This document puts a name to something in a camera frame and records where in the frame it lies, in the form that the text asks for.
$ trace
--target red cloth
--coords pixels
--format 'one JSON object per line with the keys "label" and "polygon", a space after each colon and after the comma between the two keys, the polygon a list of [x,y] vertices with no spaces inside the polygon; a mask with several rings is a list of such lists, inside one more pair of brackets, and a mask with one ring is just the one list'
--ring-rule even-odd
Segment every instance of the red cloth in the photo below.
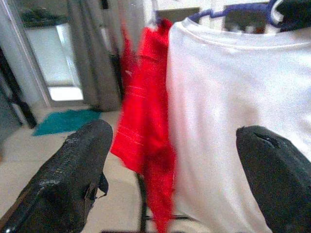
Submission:
{"label": "red cloth", "polygon": [[125,93],[111,149],[126,167],[143,175],[159,233],[167,231],[173,206],[175,152],[169,142],[165,86],[171,26],[163,20],[157,31],[143,31],[139,65]]}
{"label": "red cloth", "polygon": [[126,29],[126,25],[123,23],[121,25],[122,35],[124,38],[124,45],[123,45],[123,52],[121,56],[121,77],[122,77],[122,84],[123,88],[126,92],[128,85],[132,79],[132,73],[137,65],[137,59],[135,53],[133,51],[132,42],[130,40],[129,33]]}

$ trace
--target rug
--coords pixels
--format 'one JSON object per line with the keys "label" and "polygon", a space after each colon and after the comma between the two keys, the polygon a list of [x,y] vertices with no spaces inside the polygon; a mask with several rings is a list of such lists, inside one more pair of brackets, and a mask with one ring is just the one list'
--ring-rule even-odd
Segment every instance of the rug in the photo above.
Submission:
{"label": "rug", "polygon": [[101,112],[92,110],[51,113],[36,127],[33,136],[76,131],[83,125],[98,119],[100,115]]}

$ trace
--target tiled floor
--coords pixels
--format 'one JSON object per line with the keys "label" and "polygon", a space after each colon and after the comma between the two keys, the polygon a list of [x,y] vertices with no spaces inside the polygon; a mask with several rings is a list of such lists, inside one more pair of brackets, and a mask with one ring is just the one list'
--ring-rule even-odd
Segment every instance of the tiled floor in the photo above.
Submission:
{"label": "tiled floor", "polygon": [[[52,111],[65,108],[41,109],[38,121]],[[101,119],[115,128],[119,112],[103,113]],[[14,203],[22,188],[63,144],[71,133],[59,133],[33,137],[33,130],[20,128],[0,147],[0,216]],[[109,193],[96,200],[83,233],[99,233],[102,230],[138,230],[140,196],[135,175],[124,168],[120,160],[109,153],[104,165],[109,181]],[[199,223],[179,221],[172,225],[172,231],[208,233]]]}

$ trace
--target clothes hanger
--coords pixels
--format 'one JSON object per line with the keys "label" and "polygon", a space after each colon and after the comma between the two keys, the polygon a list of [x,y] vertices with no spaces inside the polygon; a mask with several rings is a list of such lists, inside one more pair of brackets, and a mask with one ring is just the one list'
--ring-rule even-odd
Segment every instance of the clothes hanger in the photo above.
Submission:
{"label": "clothes hanger", "polygon": [[296,24],[296,22],[282,23],[282,22],[279,22],[278,19],[276,19],[276,18],[280,18],[280,13],[279,15],[275,13],[276,8],[282,2],[283,0],[271,0],[269,1],[268,4],[263,4],[263,3],[236,4],[236,5],[228,6],[225,10],[220,11],[220,12],[214,12],[213,9],[208,9],[205,11],[198,12],[192,16],[189,16],[188,18],[192,21],[198,21],[200,18],[205,17],[205,16],[210,16],[211,18],[224,17],[224,16],[227,16],[232,11],[262,12],[266,14],[267,21],[272,26],[276,28],[281,28],[281,29],[292,28]]}

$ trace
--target gray curtain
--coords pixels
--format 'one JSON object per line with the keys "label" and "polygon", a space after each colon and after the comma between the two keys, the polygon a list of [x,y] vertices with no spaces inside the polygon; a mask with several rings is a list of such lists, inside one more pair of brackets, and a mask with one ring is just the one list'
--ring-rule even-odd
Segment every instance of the gray curtain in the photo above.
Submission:
{"label": "gray curtain", "polygon": [[133,49],[137,51],[141,31],[145,26],[144,5],[142,0],[109,0],[109,6],[112,11],[112,23],[116,35],[119,50],[123,49],[123,36],[121,34],[121,19],[133,43]]}
{"label": "gray curtain", "polygon": [[120,92],[100,26],[98,0],[68,0],[75,60],[84,100],[103,111],[120,107]]}

